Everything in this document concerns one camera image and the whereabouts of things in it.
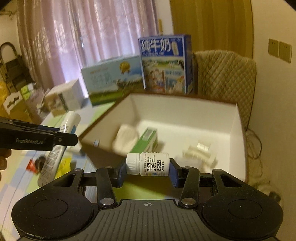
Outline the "person's left hand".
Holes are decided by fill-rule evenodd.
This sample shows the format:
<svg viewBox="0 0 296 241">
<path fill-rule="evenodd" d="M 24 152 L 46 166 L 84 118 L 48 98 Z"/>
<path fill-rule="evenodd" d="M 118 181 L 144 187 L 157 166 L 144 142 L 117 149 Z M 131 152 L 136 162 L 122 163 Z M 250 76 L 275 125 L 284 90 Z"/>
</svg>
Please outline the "person's left hand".
<svg viewBox="0 0 296 241">
<path fill-rule="evenodd" d="M 11 156 L 11 149 L 0 148 L 0 180 L 2 179 L 2 172 L 7 168 L 7 159 Z"/>
</svg>

